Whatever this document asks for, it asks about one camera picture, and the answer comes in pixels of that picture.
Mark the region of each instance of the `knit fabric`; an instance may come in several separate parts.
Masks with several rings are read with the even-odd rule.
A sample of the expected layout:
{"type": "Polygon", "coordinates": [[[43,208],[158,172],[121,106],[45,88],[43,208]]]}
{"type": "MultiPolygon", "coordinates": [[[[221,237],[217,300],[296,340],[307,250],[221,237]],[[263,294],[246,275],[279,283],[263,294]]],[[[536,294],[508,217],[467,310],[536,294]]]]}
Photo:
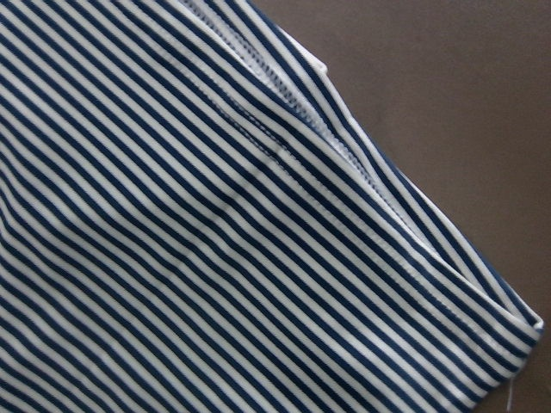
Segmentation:
{"type": "Polygon", "coordinates": [[[470,411],[541,331],[251,3],[0,3],[3,411],[470,411]]]}

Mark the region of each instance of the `gray background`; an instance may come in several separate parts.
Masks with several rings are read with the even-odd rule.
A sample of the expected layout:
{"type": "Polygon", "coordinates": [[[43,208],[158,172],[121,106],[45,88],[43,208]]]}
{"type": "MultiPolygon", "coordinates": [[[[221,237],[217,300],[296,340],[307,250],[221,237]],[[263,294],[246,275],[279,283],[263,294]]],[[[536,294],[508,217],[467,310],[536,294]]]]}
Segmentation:
{"type": "MultiPolygon", "coordinates": [[[[327,64],[371,138],[551,324],[551,2],[253,1],[327,64]]],[[[547,333],[513,412],[551,412],[550,348],[547,333]]],[[[505,412],[507,394],[475,412],[505,412]]]]}

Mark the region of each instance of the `garment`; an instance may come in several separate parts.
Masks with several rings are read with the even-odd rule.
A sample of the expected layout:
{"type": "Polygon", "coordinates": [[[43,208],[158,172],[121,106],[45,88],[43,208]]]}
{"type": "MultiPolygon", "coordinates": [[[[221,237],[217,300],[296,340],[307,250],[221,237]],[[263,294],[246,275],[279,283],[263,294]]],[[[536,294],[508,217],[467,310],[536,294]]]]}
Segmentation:
{"type": "Polygon", "coordinates": [[[458,412],[542,320],[238,0],[0,4],[0,407],[458,412]]]}

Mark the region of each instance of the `navy and white striped shirt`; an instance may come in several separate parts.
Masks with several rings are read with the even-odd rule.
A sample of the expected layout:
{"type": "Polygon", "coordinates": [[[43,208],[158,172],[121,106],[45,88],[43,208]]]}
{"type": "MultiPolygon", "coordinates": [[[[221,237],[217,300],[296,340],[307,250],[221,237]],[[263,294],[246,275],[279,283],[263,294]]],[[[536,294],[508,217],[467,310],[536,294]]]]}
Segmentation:
{"type": "Polygon", "coordinates": [[[541,319],[245,0],[0,3],[0,407],[462,412],[541,319]]]}

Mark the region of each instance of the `striped t-shirt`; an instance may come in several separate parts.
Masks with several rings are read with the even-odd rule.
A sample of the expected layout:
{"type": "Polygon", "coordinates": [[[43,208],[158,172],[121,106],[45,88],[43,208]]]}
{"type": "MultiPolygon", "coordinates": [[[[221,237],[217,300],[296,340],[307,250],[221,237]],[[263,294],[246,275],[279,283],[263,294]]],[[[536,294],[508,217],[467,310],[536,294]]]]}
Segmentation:
{"type": "Polygon", "coordinates": [[[2,411],[469,411],[541,331],[251,3],[0,3],[2,411]]]}

